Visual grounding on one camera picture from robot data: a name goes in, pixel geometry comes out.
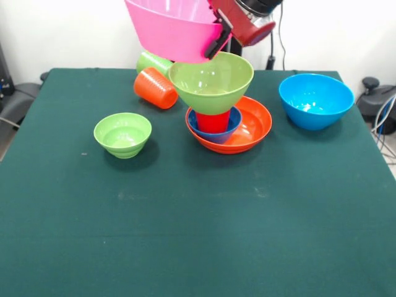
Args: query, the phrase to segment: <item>green cup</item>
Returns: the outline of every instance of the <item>green cup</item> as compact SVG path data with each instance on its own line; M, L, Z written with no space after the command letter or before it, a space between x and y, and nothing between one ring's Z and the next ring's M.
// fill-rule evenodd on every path
M136 113L116 113L102 119L93 130L97 142L120 159L136 156L151 134L151 124Z
M169 69L179 97L195 112L207 115L230 110L245 94L253 76L248 60L225 52L203 64L174 63Z
M140 55L139 60L137 60L136 71L137 73L140 73L143 69L154 67L165 77L168 77L168 70L172 65L173 63L171 61L158 57L148 51L144 51Z

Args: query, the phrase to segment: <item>orange plate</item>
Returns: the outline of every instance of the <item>orange plate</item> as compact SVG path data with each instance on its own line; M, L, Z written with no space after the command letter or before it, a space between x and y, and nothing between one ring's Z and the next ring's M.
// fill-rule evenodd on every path
M262 141L270 132L272 117L264 105L246 96L243 96L235 107L242 113L242 123L224 144L214 144L194 133L188 125L188 114L192 110L191 108L186 113L186 125L191 134L209 150L225 155L245 152Z

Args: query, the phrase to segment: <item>blue bowl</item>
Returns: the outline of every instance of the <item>blue bowl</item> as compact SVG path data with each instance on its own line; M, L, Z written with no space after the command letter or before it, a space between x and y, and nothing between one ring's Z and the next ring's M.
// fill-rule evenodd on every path
M353 106L352 91L339 80L320 74L297 74L279 86L289 118L307 130L321 130L337 122Z
M188 125L191 129L203 139L213 142L215 144L224 144L233 135L235 130L242 122L242 114L236 107L232 107L230 113L230 120L228 121L227 131L224 133L205 133L198 129L197 116L194 110L188 114Z

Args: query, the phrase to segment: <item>red robot part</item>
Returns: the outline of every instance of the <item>red robot part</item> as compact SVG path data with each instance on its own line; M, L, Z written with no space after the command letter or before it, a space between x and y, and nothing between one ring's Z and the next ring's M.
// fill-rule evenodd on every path
M256 18L235 0L208 0L215 15L225 19L230 25L233 36L242 46L252 46L263 40L275 28L269 18Z

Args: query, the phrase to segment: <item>red cup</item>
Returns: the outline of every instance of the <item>red cup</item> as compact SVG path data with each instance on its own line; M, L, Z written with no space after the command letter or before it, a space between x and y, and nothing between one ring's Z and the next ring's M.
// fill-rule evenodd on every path
M136 95L164 110L171 108L178 100L178 93L173 84L154 67L146 68L139 73L134 91Z
M215 116L208 116L196 112L198 129L205 133L224 133L227 131L230 113L231 110Z

